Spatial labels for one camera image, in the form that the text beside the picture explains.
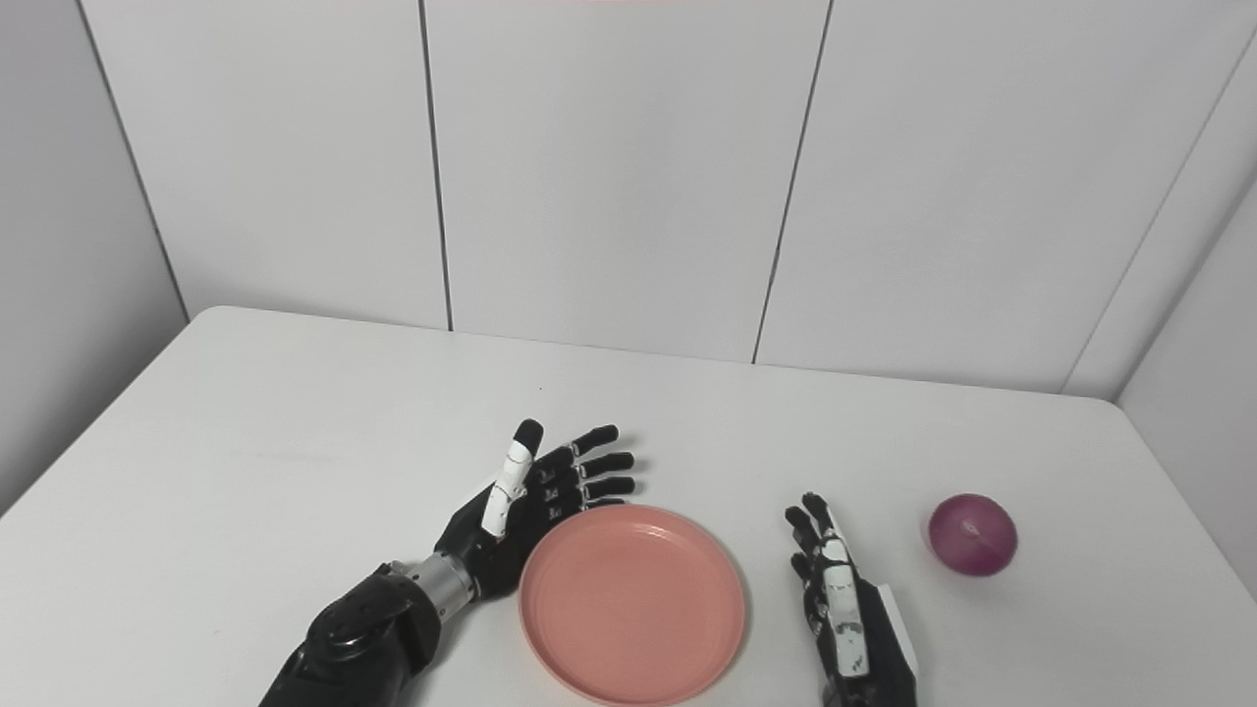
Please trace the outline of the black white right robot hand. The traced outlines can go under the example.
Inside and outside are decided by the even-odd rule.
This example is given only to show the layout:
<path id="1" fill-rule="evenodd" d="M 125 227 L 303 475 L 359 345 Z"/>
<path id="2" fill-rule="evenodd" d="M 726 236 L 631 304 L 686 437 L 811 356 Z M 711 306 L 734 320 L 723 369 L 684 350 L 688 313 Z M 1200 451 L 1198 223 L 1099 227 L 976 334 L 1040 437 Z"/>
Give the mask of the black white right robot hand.
<path id="1" fill-rule="evenodd" d="M 916 706 L 918 660 L 892 587 L 854 564 L 827 502 L 815 492 L 786 509 L 798 550 L 804 621 L 823 671 L 825 706 Z"/>

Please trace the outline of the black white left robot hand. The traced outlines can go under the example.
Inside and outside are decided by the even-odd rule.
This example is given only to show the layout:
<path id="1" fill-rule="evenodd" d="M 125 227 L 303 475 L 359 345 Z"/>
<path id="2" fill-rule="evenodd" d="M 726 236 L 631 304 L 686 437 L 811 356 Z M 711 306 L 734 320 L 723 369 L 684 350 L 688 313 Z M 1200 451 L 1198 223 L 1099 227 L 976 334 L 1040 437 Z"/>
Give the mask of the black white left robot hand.
<path id="1" fill-rule="evenodd" d="M 543 435 L 539 421 L 520 421 L 491 484 L 453 515 L 434 547 L 470 577 L 471 600 L 515 591 L 547 533 L 574 515 L 625 503 L 636 491 L 628 476 L 634 453 L 602 452 L 617 442 L 617 426 L 593 428 L 539 454 Z"/>

